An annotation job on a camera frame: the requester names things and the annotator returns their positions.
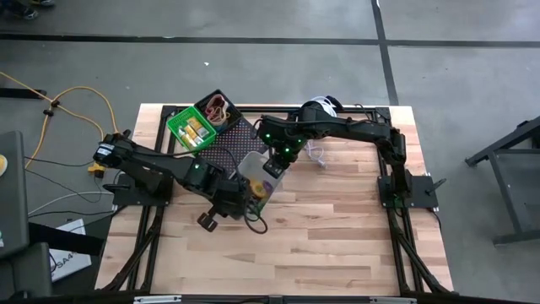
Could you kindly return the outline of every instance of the paper sheet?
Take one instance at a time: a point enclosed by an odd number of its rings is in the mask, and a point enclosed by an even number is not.
[[[71,231],[73,233],[86,235],[86,231],[83,227],[83,219],[74,220],[66,225],[61,225],[57,229],[63,231]],[[90,255],[88,254],[79,254],[76,252],[67,252],[63,250],[50,249],[49,253],[54,258],[54,261],[57,263],[57,268],[52,272],[51,277],[52,281],[55,282],[67,275],[75,273],[80,269],[89,267],[92,264],[90,260]],[[51,260],[51,269],[54,269],[53,259]]]

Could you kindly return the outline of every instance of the black floor line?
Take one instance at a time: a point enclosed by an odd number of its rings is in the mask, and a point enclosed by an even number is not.
[[[413,47],[493,47],[493,48],[539,48],[540,41],[416,41],[386,40],[388,46]]]
[[[377,39],[340,38],[250,38],[250,37],[180,37],[133,35],[49,35],[2,33],[0,40],[63,41],[63,42],[121,42],[121,43],[214,43],[214,44],[276,44],[276,45],[329,45],[378,46]]]
[[[83,35],[32,34],[2,32],[0,40],[11,41],[63,41],[63,42],[119,42],[119,43],[215,43],[215,44],[283,44],[329,46],[414,46],[414,47],[493,47],[540,48],[540,41],[435,41],[354,38],[256,38],[256,37],[183,37],[138,35]]]
[[[382,24],[381,9],[379,8],[377,0],[371,0],[371,7],[373,8],[377,37],[379,38],[379,41],[386,41],[385,27]],[[388,92],[390,106],[398,106],[399,101],[397,99],[396,83],[394,82],[394,75],[392,74],[392,64],[390,63],[388,46],[381,43],[379,44],[379,50],[381,51],[382,72],[385,76],[386,91]]]

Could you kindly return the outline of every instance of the gray concrete floor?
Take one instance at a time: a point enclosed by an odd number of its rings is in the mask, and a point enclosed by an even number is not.
[[[369,0],[57,1],[57,8],[41,11],[33,22],[0,19],[0,30],[377,37]],[[540,5],[534,0],[380,0],[380,5],[390,39],[540,39]],[[448,178],[438,196],[456,291],[539,302],[540,242],[493,247],[494,236],[511,232],[493,172],[488,164],[471,169],[463,163],[540,113],[537,49],[392,47],[389,52],[399,103],[413,106],[426,165],[435,178]],[[378,46],[0,41],[0,70],[49,95],[74,85],[92,86],[109,97],[122,129],[133,128],[140,103],[193,102],[216,88],[236,103],[300,103],[313,95],[334,95],[348,104],[389,104]],[[14,85],[6,79],[0,84]],[[106,107],[97,96],[76,92],[63,103],[111,131]],[[23,132],[26,154],[31,154],[46,106],[44,101],[0,100],[0,132]],[[91,159],[97,140],[90,125],[58,112],[39,157],[84,163]],[[80,192],[96,189],[85,168],[34,163],[31,169]],[[27,182],[30,209],[68,194],[30,174]],[[98,212],[110,204],[111,196],[96,204],[73,198],[44,211]],[[51,214],[35,221],[60,225],[67,218],[77,216]]]

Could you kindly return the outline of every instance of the yellow object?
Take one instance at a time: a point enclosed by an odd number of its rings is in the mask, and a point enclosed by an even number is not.
[[[197,133],[195,133],[195,130],[193,130],[192,126],[186,126],[184,130],[186,130],[192,139],[195,139],[198,136]]]
[[[4,72],[0,72],[0,74],[4,77],[6,77],[7,79],[10,79],[12,81],[14,81],[15,83],[17,84],[20,84],[22,85],[23,87],[25,87],[26,89],[30,90],[31,92],[33,92],[34,94],[38,95],[39,97],[43,98],[44,100],[47,100],[49,101],[50,103],[54,102],[55,100],[58,100],[60,99],[60,97],[64,96],[65,94],[73,91],[73,90],[89,90],[89,91],[92,91],[94,93],[96,93],[99,97],[101,97],[105,103],[107,104],[107,107],[109,108],[109,112],[111,113],[111,120],[112,120],[112,127],[114,128],[114,132],[115,133],[119,133],[118,131],[118,127],[116,126],[116,118],[115,118],[115,112],[112,110],[112,106],[111,106],[111,103],[109,102],[109,100],[107,100],[107,98],[101,94],[98,90],[96,89],[93,89],[93,88],[90,88],[90,87],[86,87],[86,86],[76,86],[76,87],[72,87],[70,89],[67,89],[67,90],[64,90],[62,93],[58,94],[54,99],[50,99],[49,97],[41,94],[40,92],[30,88],[28,85],[26,84],[23,84],[22,82],[18,81],[17,79],[7,75],[6,73]],[[58,108],[62,109],[63,111],[65,111],[67,114],[73,116],[73,117],[76,117],[76,118],[79,118],[79,119],[82,119],[82,120],[85,120],[86,122],[89,122],[91,124],[93,124],[97,129],[98,131],[100,131],[100,139],[103,139],[105,137],[105,134],[103,132],[103,129],[101,128],[101,126],[93,121],[92,119],[88,118],[88,117],[85,117],[83,115],[79,115],[77,113],[73,113],[72,111],[69,111],[68,109],[66,109],[64,106],[58,106]],[[35,156],[38,154],[38,152],[40,151],[41,149],[41,145],[43,144],[43,139],[45,137],[45,133],[46,133],[46,126],[47,126],[47,123],[48,123],[48,120],[49,120],[49,116],[45,116],[45,120],[43,121],[43,126],[41,127],[41,136],[40,136],[40,142],[37,144],[37,147],[35,148],[34,150],[34,154],[32,155],[31,158],[35,158]],[[30,165],[30,163],[32,162],[32,160],[29,160],[26,165],[24,166],[24,168],[28,168],[28,166]]]
[[[0,176],[8,169],[8,159],[4,155],[0,155]]]
[[[103,175],[105,174],[105,167],[94,163],[88,167],[88,173],[94,174],[95,177],[103,178]]]
[[[197,135],[197,133],[195,132],[195,130],[193,130],[191,126],[189,125],[186,126],[184,130],[186,130],[187,134],[189,134],[189,136],[193,139],[195,144],[199,145],[204,142],[204,140]]]
[[[201,138],[207,137],[210,132],[203,127],[203,125],[195,118],[191,117],[187,119],[187,123],[199,134]]]
[[[267,190],[262,186],[262,182],[250,181],[250,187],[253,195],[257,198],[265,198],[268,195]]]
[[[182,128],[178,129],[178,133],[180,134],[180,138],[182,138],[184,144],[186,144],[189,149],[195,149],[195,147],[197,147],[197,143],[195,143],[193,139],[186,132],[184,132],[184,130],[182,130]]]

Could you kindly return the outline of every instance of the laptop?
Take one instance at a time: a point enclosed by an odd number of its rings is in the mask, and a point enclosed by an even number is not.
[[[8,167],[0,176],[0,259],[2,259],[30,244],[23,134],[18,131],[0,134],[0,155],[8,159]]]

